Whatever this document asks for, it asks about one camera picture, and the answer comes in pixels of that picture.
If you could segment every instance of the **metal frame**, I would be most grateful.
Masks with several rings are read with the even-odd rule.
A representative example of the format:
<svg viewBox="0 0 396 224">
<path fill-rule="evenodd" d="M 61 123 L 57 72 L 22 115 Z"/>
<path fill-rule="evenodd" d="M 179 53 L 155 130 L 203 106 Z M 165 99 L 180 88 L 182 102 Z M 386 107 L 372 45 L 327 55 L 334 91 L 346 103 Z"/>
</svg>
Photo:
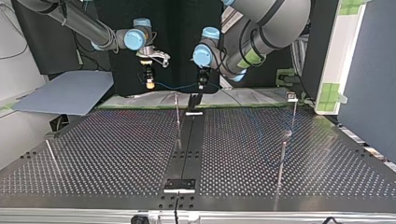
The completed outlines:
<svg viewBox="0 0 396 224">
<path fill-rule="evenodd" d="M 251 217 L 255 219 L 257 216 L 265 216 L 263 218 L 257 217 L 259 220 L 265 220 L 271 217 L 274 213 L 277 216 L 285 216 L 285 219 L 290 211 L 298 212 L 311 212 L 311 211 L 345 211 L 345 212 L 366 212 L 366 213 L 396 213 L 396 201 L 392 198 L 337 198 L 337 197 L 305 197 L 293 196 L 283 197 L 276 195 L 269 195 L 268 197 L 208 197 L 201 195 L 201 164 L 203 162 L 203 145 L 204 145 L 204 130 L 205 130 L 205 112 L 208 110 L 221 110 L 221 109 L 207 109 L 204 110 L 203 116 L 183 117 L 182 126 L 179 133 L 179 138 L 174 146 L 174 151 L 171 156 L 168 166 L 163 177 L 163 186 L 167 179 L 195 179 L 196 191 L 194 194 L 164 194 L 160 192 L 158 195 L 149 196 L 129 196 L 129 197 L 102 197 L 97 195 L 92 196 L 30 196 L 30 195 L 13 195 L 13 194 L 0 194 L 0 216 L 7 218 L 14 218 L 21 209 L 7 209 L 9 208 L 29 208 L 24 211 L 28 213 L 43 212 L 42 216 L 49 216 L 54 212 L 64 212 L 63 208 L 75 208 L 79 214 L 88 214 L 90 212 L 106 214 L 106 209 L 115 209 L 115 213 L 119 213 L 120 209 L 130 209 L 131 213 L 135 210 L 145 209 L 147 211 L 154 211 L 153 213 L 161 213 L 162 216 L 172 219 L 173 212 L 176 209 L 179 213 L 180 220 L 190 214 L 196 214 L 199 211 L 227 211 L 225 213 L 202 213 L 200 216 L 207 216 L 208 219 L 213 220 L 223 217 L 227 219 L 238 219 L 240 217 Z M 371 154 L 364 150 L 359 144 L 350 139 L 346 134 L 338 130 L 335 126 L 327 120 L 323 121 L 324 124 L 332 126 L 331 132 L 340 139 L 340 141 L 353 150 L 360 156 L 360 160 L 365 161 L 371 167 L 376 169 L 381 175 L 387 178 L 394 179 L 396 183 L 396 174 L 393 173 L 386 165 Z M 34 152 L 38 153 L 45 150 L 45 144 L 33 149 L 31 156 L 34 158 Z M 4 177 L 13 172 L 20 166 L 28 162 L 28 159 L 19 159 L 11 163 L 6 169 L 0 171 L 0 176 Z M 53 208 L 53 209 L 35 209 L 35 208 Z M 78 210 L 78 209 L 98 209 L 98 210 Z M 258 212 L 258 213 L 241 213 L 241 212 Z"/>
</svg>

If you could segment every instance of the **green tape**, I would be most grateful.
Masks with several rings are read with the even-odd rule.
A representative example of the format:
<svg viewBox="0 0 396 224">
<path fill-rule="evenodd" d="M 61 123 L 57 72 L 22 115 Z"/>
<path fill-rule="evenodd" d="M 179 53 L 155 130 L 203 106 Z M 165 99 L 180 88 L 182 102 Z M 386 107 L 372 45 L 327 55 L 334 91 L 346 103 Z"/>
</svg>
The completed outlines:
<svg viewBox="0 0 396 224">
<path fill-rule="evenodd" d="M 251 64 L 260 64 L 262 63 L 262 57 L 260 57 L 260 55 L 258 55 L 254 49 L 251 49 L 247 55 L 245 55 L 245 58 L 248 62 L 250 62 Z M 242 61 L 238 64 L 238 67 L 240 68 L 249 68 L 250 65 L 245 62 L 245 60 L 242 59 Z"/>
<path fill-rule="evenodd" d="M 4 105 L 4 106 L 0 107 L 0 112 L 5 111 L 5 110 L 12 110 L 12 108 L 11 108 L 12 106 L 14 106 L 14 103 Z"/>
<path fill-rule="evenodd" d="M 317 110 L 333 112 L 340 98 L 339 89 L 338 83 L 323 83 Z"/>
<path fill-rule="evenodd" d="M 338 15 L 357 15 L 363 0 L 342 0 Z"/>
<path fill-rule="evenodd" d="M 276 71 L 276 85 L 277 85 L 277 86 L 293 86 L 292 83 L 286 83 L 285 81 L 281 80 L 281 79 L 279 78 L 280 76 L 294 77 L 294 76 L 295 76 L 294 68 L 290 68 L 290 69 L 278 69 L 278 70 Z"/>
</svg>

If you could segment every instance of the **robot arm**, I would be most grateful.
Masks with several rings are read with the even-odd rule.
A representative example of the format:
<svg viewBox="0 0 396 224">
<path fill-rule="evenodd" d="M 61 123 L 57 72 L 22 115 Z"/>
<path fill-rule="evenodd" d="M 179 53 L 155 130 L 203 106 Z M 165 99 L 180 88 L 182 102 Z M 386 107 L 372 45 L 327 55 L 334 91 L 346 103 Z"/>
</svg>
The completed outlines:
<svg viewBox="0 0 396 224">
<path fill-rule="evenodd" d="M 156 34 L 151 31 L 149 19 L 134 20 L 133 29 L 113 31 L 99 20 L 93 19 L 72 1 L 68 0 L 18 0 L 25 7 L 44 15 L 48 15 L 91 40 L 97 50 L 131 49 L 137 56 L 152 59 L 163 67 L 169 65 L 170 56 L 155 50 L 153 41 Z"/>
<path fill-rule="evenodd" d="M 250 39 L 231 54 L 218 49 L 219 30 L 206 27 L 193 53 L 201 68 L 219 69 L 233 81 L 240 81 L 253 65 L 261 65 L 267 54 L 283 49 L 296 40 L 309 18 L 311 0 L 222 0 L 257 24 Z M 248 24 L 241 31 L 242 35 Z"/>
</svg>

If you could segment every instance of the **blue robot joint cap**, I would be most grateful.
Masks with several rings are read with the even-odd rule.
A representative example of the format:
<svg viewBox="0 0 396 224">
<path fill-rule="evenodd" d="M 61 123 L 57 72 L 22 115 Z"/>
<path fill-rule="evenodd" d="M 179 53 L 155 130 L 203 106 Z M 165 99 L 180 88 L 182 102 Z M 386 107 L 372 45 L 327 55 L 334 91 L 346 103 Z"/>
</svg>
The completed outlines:
<svg viewBox="0 0 396 224">
<path fill-rule="evenodd" d="M 138 29 L 129 30 L 124 37 L 125 46 L 131 50 L 139 50 L 146 46 L 146 35 Z"/>
<path fill-rule="evenodd" d="M 194 62 L 200 67 L 210 67 L 212 64 L 213 55 L 210 48 L 205 45 L 198 45 L 192 56 Z"/>
<path fill-rule="evenodd" d="M 202 36 L 212 39 L 220 39 L 220 31 L 215 27 L 206 27 L 202 31 Z"/>
<path fill-rule="evenodd" d="M 139 18 L 134 20 L 134 26 L 147 26 L 151 27 L 151 21 L 146 18 Z"/>
</svg>

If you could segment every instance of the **wire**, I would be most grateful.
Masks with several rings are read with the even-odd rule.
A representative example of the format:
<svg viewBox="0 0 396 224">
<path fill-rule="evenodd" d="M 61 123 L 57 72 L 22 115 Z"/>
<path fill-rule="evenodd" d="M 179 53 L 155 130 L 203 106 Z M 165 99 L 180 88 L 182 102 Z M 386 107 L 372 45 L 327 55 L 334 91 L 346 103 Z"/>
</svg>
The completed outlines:
<svg viewBox="0 0 396 224">
<path fill-rule="evenodd" d="M 297 62 L 295 62 L 294 56 L 293 56 L 294 55 L 294 50 L 293 50 L 293 48 L 290 48 L 290 50 L 291 50 L 291 61 L 293 62 L 293 66 L 294 66 L 294 70 L 295 70 L 295 74 L 294 75 L 297 76 L 297 78 L 300 80 L 300 84 L 303 87 L 306 95 L 309 97 L 309 100 L 312 102 L 313 105 L 316 105 L 314 99 L 311 97 L 309 92 L 306 90 L 305 85 L 303 83 L 303 79 L 301 78 L 301 76 L 300 76 L 300 74 L 299 74 L 299 72 L 297 70 Z"/>
<path fill-rule="evenodd" d="M 79 42 L 79 40 L 78 40 L 78 36 L 77 36 L 77 33 L 76 33 L 75 31 L 72 31 L 72 34 L 73 34 L 73 37 L 74 37 L 76 43 L 78 44 L 78 46 L 79 46 L 81 49 L 83 49 L 83 50 L 85 50 L 86 52 L 89 52 L 89 53 L 94 53 L 94 52 L 96 52 L 95 49 L 86 49 L 84 46 L 82 46 L 81 42 Z"/>
<path fill-rule="evenodd" d="M 155 84 L 158 84 L 158 85 L 160 85 L 160 86 L 163 86 L 163 87 L 165 87 L 166 89 L 169 89 L 169 90 L 171 90 L 171 91 L 178 91 L 178 90 L 182 90 L 182 89 L 187 89 L 187 88 L 189 88 L 189 87 L 193 87 L 193 86 L 196 86 L 197 84 L 196 83 L 194 83 L 194 84 L 190 84 L 190 85 L 187 85 L 187 86 L 180 86 L 180 87 L 170 87 L 170 86 L 168 86 L 168 85 L 166 85 L 166 84 L 163 84 L 163 83 L 161 83 L 161 82 L 154 82 Z"/>
<path fill-rule="evenodd" d="M 136 75 L 137 75 L 137 77 L 139 78 L 140 83 L 142 83 L 142 85 L 146 85 L 146 83 L 143 82 L 142 77 L 139 76 L 138 73 L 136 73 Z M 164 84 L 164 83 L 161 83 L 161 82 L 154 82 L 154 83 L 157 84 L 157 85 L 163 86 L 163 87 L 165 87 L 166 89 L 171 90 L 171 91 L 178 91 L 178 90 L 182 90 L 182 89 L 187 89 L 187 88 L 190 88 L 190 87 L 193 87 L 193 86 L 196 86 L 196 85 L 197 85 L 196 83 L 193 83 L 193 84 L 186 85 L 186 86 L 170 87 L 170 86 L 168 86 L 168 85 L 166 85 L 166 84 Z"/>
<path fill-rule="evenodd" d="M 309 97 L 309 100 L 312 102 L 313 105 L 316 105 L 314 99 L 312 99 L 311 95 L 309 95 L 308 91 L 306 90 L 304 83 L 303 83 L 303 79 L 298 74 L 296 74 L 296 76 L 298 77 L 298 79 L 300 79 L 301 86 L 303 87 L 306 95 Z"/>
<path fill-rule="evenodd" d="M 245 61 L 245 63 L 247 63 L 250 66 L 254 66 L 254 67 L 258 67 L 258 66 L 262 66 L 262 64 L 265 62 L 265 57 L 262 57 L 262 55 L 260 54 L 260 51 L 256 48 L 256 44 L 254 43 L 254 38 L 253 35 L 255 32 L 257 32 L 257 29 L 254 29 L 250 32 L 250 45 L 253 48 L 254 52 L 260 57 L 261 59 L 261 63 L 258 64 L 253 64 L 251 62 L 248 61 L 248 59 L 245 57 L 244 52 L 242 51 L 242 39 L 244 38 L 245 32 L 248 29 L 248 26 L 250 25 L 251 20 L 248 20 L 247 23 L 245 24 L 244 28 L 241 31 L 241 34 L 239 35 L 239 43 L 238 43 L 238 47 L 239 47 L 239 53 L 241 54 L 242 59 Z"/>
<path fill-rule="evenodd" d="M 177 199 L 176 199 L 176 204 L 175 204 L 175 223 L 178 224 L 178 215 L 177 215 L 177 205 L 178 205 L 178 195 L 177 195 Z"/>
<path fill-rule="evenodd" d="M 3 7 L 5 7 L 5 8 L 7 8 L 8 10 L 10 10 L 10 11 L 11 11 L 12 13 L 14 13 L 14 15 L 15 15 L 15 10 L 14 10 L 11 6 L 9 6 L 8 4 L 6 4 L 6 3 L 4 3 L 4 2 L 0 2 L 0 6 L 3 6 Z M 18 27 L 12 22 L 12 20 L 9 18 L 9 16 L 6 14 L 6 12 L 5 12 L 2 8 L 0 8 L 0 12 L 1 12 L 1 14 L 3 15 L 3 17 L 5 17 L 6 20 L 9 22 L 9 24 L 12 25 L 12 27 L 17 31 L 17 33 L 18 33 L 19 35 L 21 35 L 21 37 L 22 37 L 22 38 L 25 40 L 25 42 L 26 42 L 26 45 L 25 45 L 25 47 L 23 48 L 23 50 L 22 50 L 21 52 L 16 53 L 16 54 L 14 54 L 14 55 L 7 56 L 7 57 L 1 57 L 0 60 L 6 60 L 6 59 L 11 59 L 11 58 L 18 57 L 18 56 L 22 55 L 24 52 L 26 52 L 26 50 L 28 50 L 29 45 L 28 45 L 28 43 L 27 43 L 27 41 L 26 41 L 26 38 L 25 38 L 24 35 L 23 35 L 23 32 L 20 31 L 20 30 L 18 29 Z"/>
<path fill-rule="evenodd" d="M 90 3 L 90 1 L 83 1 L 82 2 L 82 9 L 84 9 L 84 11 L 87 11 L 89 3 Z"/>
<path fill-rule="evenodd" d="M 222 53 L 224 53 L 223 51 L 227 52 L 227 49 L 226 49 L 226 48 L 222 48 L 221 51 L 220 51 L 220 54 L 219 54 L 219 56 L 220 56 L 220 63 L 219 63 L 219 59 L 218 59 L 218 57 L 216 57 L 216 54 L 215 54 L 215 52 L 213 51 L 213 49 L 210 48 L 210 46 L 208 46 L 206 43 L 200 43 L 200 44 L 201 44 L 201 45 L 207 46 L 207 47 L 210 49 L 210 52 L 212 53 L 212 55 L 214 55 L 215 62 L 216 62 L 216 65 L 217 65 L 217 68 L 215 69 L 215 71 L 217 71 L 218 73 L 221 74 L 220 67 L 223 65 L 223 68 L 224 68 L 227 72 L 229 72 L 230 74 L 232 74 L 232 75 L 234 75 L 234 76 L 236 76 L 236 77 L 237 77 L 237 76 L 242 76 L 242 75 L 245 75 L 245 74 L 246 74 L 246 73 L 237 74 L 237 73 L 235 73 L 235 72 L 232 72 L 232 71 L 228 68 L 227 64 L 224 63 L 224 61 L 225 61 L 225 59 L 226 59 L 226 57 L 227 57 L 227 54 L 225 53 L 223 58 L 221 58 L 221 55 L 222 55 Z"/>
<path fill-rule="evenodd" d="M 337 220 L 335 220 L 334 217 L 326 218 L 326 220 L 324 220 L 324 222 L 322 224 L 328 224 L 328 223 L 330 223 L 330 221 L 333 221 L 335 224 L 342 224 L 342 222 L 337 222 Z"/>
<path fill-rule="evenodd" d="M 28 49 L 28 45 L 26 44 L 25 47 L 24 47 L 24 49 L 23 49 L 23 51 L 21 51 L 21 52 L 19 52 L 19 53 L 17 53 L 17 54 L 11 55 L 11 56 L 2 57 L 2 58 L 0 58 L 0 60 L 16 58 L 16 57 L 22 55 L 24 52 L 26 52 L 27 49 Z"/>
</svg>

